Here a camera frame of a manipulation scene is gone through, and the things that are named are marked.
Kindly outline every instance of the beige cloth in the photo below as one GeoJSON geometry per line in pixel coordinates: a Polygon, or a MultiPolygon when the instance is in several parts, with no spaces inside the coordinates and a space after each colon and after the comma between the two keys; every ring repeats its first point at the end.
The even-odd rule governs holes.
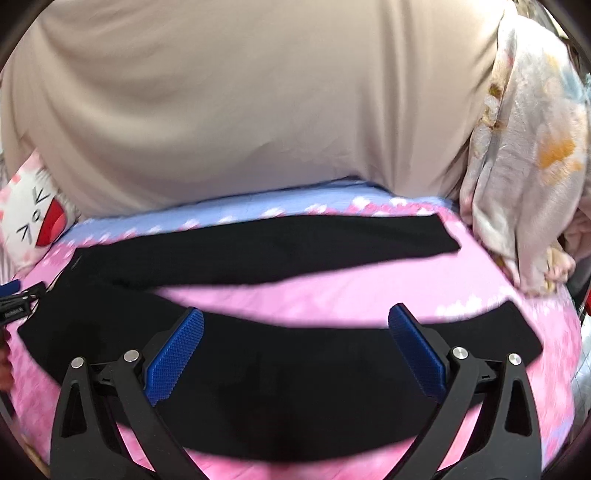
{"type": "Polygon", "coordinates": [[[348,175],[457,192],[507,0],[56,0],[7,64],[9,170],[34,147],[85,215],[348,175]]]}
{"type": "Polygon", "coordinates": [[[557,238],[591,186],[589,103],[564,43],[513,5],[499,26],[485,103],[470,140],[462,219],[516,287],[553,293],[575,267],[557,238]]]}

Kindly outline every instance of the red object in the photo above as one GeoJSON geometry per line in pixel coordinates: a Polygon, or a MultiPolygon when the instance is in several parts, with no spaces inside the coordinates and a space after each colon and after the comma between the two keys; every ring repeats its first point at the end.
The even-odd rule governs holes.
{"type": "Polygon", "coordinates": [[[39,230],[36,246],[47,247],[55,242],[66,229],[66,223],[66,213],[61,203],[54,198],[39,230]]]}

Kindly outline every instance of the metal pin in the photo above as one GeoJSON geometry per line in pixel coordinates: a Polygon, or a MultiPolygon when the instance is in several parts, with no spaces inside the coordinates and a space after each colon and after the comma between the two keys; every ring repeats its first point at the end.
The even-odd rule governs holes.
{"type": "Polygon", "coordinates": [[[468,350],[466,350],[462,346],[457,346],[452,350],[453,356],[456,357],[458,360],[464,360],[468,358],[468,350]]]}
{"type": "Polygon", "coordinates": [[[80,368],[82,365],[84,365],[84,359],[81,356],[77,356],[72,360],[72,368],[80,368]]]}
{"type": "Polygon", "coordinates": [[[521,357],[517,353],[509,354],[509,362],[513,365],[521,365],[521,357]]]}
{"type": "Polygon", "coordinates": [[[126,362],[135,362],[139,358],[139,352],[137,350],[128,350],[123,355],[123,360],[126,362]]]}

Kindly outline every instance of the black fabric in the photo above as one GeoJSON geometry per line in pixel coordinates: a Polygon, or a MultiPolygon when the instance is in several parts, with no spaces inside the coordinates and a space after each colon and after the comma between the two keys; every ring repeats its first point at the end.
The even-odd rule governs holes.
{"type": "MultiPolygon", "coordinates": [[[[77,250],[19,334],[61,382],[73,357],[111,361],[183,314],[151,288],[258,284],[457,249],[435,216],[284,217],[135,238],[77,250]]],[[[434,408],[387,330],[289,329],[204,316],[199,347],[157,406],[186,447],[266,461],[336,458],[417,434],[434,408]]],[[[450,345],[485,358],[519,352],[529,363],[541,353],[511,303],[433,327],[450,345]]]]}

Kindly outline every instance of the pink pillow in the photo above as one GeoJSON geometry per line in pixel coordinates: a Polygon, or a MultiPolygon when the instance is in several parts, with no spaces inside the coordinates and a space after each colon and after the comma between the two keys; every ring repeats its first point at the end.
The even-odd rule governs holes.
{"type": "Polygon", "coordinates": [[[17,274],[25,274],[76,220],[35,150],[0,190],[0,241],[17,274]]]}

